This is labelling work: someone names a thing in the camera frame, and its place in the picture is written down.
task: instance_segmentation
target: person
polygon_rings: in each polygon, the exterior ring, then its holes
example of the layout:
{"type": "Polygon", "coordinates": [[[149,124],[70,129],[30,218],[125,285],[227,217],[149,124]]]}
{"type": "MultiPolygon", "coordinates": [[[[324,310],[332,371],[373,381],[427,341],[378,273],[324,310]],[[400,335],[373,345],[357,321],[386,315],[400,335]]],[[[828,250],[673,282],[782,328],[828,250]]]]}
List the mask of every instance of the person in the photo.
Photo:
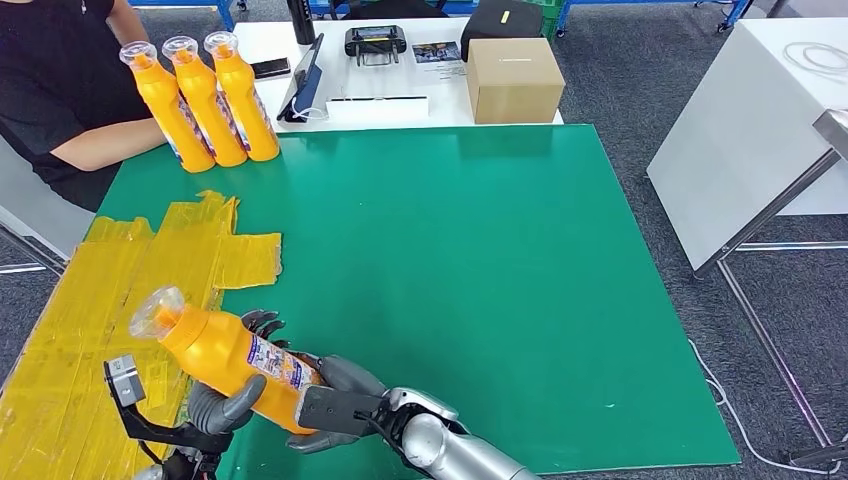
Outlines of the person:
{"type": "Polygon", "coordinates": [[[120,162],[165,142],[118,57],[136,40],[127,0],[0,0],[0,135],[90,211],[120,162]]]}

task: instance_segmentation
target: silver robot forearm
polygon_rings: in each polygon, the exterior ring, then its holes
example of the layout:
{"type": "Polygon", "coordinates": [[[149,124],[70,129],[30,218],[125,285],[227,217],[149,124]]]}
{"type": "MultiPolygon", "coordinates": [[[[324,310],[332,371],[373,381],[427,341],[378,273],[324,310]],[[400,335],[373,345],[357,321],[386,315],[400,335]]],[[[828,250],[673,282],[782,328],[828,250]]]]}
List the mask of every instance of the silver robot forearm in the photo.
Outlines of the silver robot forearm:
{"type": "Polygon", "coordinates": [[[539,480],[482,438],[448,430],[435,415],[416,415],[403,430],[409,463],[436,480],[539,480]]]}

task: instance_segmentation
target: green table surface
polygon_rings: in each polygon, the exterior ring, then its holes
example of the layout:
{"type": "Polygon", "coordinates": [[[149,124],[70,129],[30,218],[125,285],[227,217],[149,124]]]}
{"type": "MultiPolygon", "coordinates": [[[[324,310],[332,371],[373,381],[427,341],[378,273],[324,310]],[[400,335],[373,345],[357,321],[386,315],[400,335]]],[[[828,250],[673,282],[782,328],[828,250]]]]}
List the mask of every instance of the green table surface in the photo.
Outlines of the green table surface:
{"type": "MultiPolygon", "coordinates": [[[[154,228],[213,189],[283,232],[282,337],[428,391],[538,473],[739,461],[590,125],[283,136],[282,157],[184,173],[125,162],[100,209],[154,228]]],[[[377,437],[301,456],[255,416],[221,479],[412,479],[377,437]]]]}

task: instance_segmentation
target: black bottle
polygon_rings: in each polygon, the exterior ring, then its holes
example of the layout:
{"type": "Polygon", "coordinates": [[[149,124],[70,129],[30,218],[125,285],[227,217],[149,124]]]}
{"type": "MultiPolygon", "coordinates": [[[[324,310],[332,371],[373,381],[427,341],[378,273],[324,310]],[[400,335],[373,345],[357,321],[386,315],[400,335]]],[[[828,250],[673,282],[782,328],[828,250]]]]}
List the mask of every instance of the black bottle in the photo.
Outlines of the black bottle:
{"type": "Polygon", "coordinates": [[[292,14],[294,36],[301,45],[312,45],[315,41],[315,27],[312,25],[312,11],[309,0],[286,0],[292,14]]]}

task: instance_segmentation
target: person's arm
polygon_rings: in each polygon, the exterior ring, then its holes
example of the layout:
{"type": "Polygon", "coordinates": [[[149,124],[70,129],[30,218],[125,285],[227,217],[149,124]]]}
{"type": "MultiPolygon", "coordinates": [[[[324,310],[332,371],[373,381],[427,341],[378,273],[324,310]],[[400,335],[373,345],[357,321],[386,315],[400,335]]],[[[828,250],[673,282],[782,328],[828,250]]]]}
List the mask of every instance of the person's arm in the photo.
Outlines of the person's arm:
{"type": "Polygon", "coordinates": [[[91,172],[122,162],[165,143],[152,118],[87,130],[50,151],[74,167],[91,172]]]}
{"type": "Polygon", "coordinates": [[[144,30],[144,26],[138,18],[138,14],[127,3],[127,0],[115,0],[112,11],[109,13],[106,21],[112,27],[112,32],[121,45],[126,45],[136,40],[150,41],[147,31],[144,30]]]}

